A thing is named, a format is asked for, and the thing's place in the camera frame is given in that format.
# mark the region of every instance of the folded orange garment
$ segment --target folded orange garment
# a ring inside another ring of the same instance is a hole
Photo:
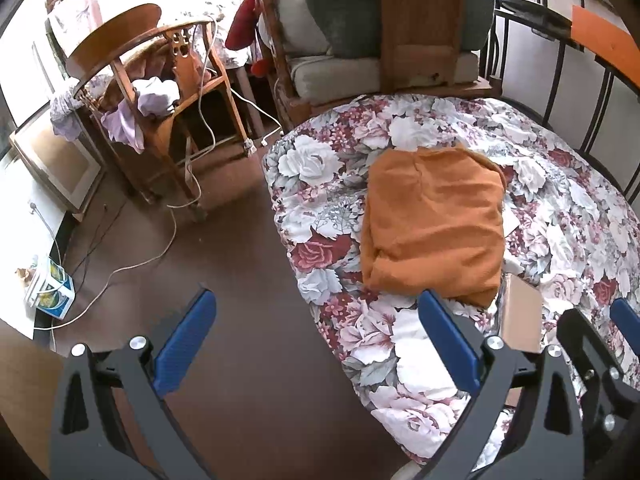
[[[372,290],[488,307],[500,285],[506,182],[465,148],[387,150],[369,168],[360,260]]]

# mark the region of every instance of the brown floor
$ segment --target brown floor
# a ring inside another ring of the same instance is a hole
[[[260,158],[220,165],[240,153],[225,146],[206,158],[196,174],[211,210],[207,220],[194,223],[180,212],[164,259],[117,275],[82,319],[56,330],[58,352],[68,355],[79,341],[94,351],[117,348],[185,305],[203,283],[216,294],[218,318],[167,402],[218,479],[388,480],[407,458],[362,407],[316,331],[273,225]],[[124,199],[105,179],[73,234],[67,269],[85,254],[102,204],[104,228]],[[67,319],[113,269],[158,254],[171,232],[167,209],[129,202],[92,255]],[[121,405],[129,431],[131,414]]]

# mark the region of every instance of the floral bedding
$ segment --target floral bedding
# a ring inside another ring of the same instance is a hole
[[[520,225],[506,236],[504,272],[544,298],[541,344],[558,317],[579,308],[640,386],[640,366],[609,319],[623,297],[638,310],[640,230],[624,197],[556,134],[493,99],[417,95],[361,98],[301,124],[264,157],[275,223],[318,331],[363,405],[416,462],[446,439],[469,396],[454,386],[418,321],[415,298],[367,290],[360,231],[367,173],[383,150],[462,143],[500,165],[504,207]],[[485,334],[497,330],[500,298],[487,310],[446,300]],[[575,393],[584,391],[573,367]],[[513,410],[505,409],[479,457],[493,461]]]

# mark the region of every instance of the wooden armchair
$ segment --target wooden armchair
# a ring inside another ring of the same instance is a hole
[[[66,69],[69,75],[79,79],[74,94],[87,104],[99,124],[97,103],[90,98],[84,90],[84,86],[104,67],[107,65],[111,67],[114,79],[134,115],[136,124],[142,130],[145,147],[152,150],[152,153],[164,164],[190,202],[196,200],[196,195],[191,190],[185,174],[180,171],[169,155],[169,145],[175,122],[187,137],[187,149],[192,148],[194,151],[198,149],[187,127],[179,121],[178,117],[189,105],[198,100],[202,77],[202,72],[199,70],[204,70],[204,67],[200,67],[199,62],[196,62],[196,54],[190,41],[189,30],[191,27],[201,27],[205,49],[209,53],[209,60],[216,72],[216,75],[212,76],[202,87],[202,94],[213,90],[220,91],[236,128],[236,138],[244,142],[247,154],[254,153],[255,148],[253,142],[248,139],[244,126],[242,126],[225,68],[215,49],[210,48],[213,42],[211,22],[202,19],[157,27],[160,15],[161,9],[157,5],[143,4],[115,16],[94,30],[78,45],[66,62]],[[180,100],[175,105],[173,113],[158,119],[145,117],[139,112],[136,92],[120,60],[120,56],[124,53],[154,38],[162,38],[163,41],[171,45],[173,72],[180,91]],[[124,166],[119,157],[116,157],[116,160],[136,190],[148,202],[151,202],[154,199],[154,194],[148,186],[141,183],[129,168]]]
[[[487,81],[477,75],[477,70],[473,81],[456,83],[454,80],[461,54],[464,1],[381,0],[380,62],[369,59],[372,70],[379,70],[377,92],[391,94],[404,91],[461,98],[500,96],[500,80],[491,78]],[[256,0],[256,4],[261,10],[273,51],[259,35],[258,41],[263,57],[273,61],[274,69],[269,78],[278,113],[286,129],[290,130],[357,96],[320,104],[301,98],[292,78],[274,0]]]

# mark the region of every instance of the orange board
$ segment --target orange board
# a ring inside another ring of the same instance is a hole
[[[579,6],[574,6],[572,21],[572,40],[616,67],[640,88],[640,50],[628,32]]]

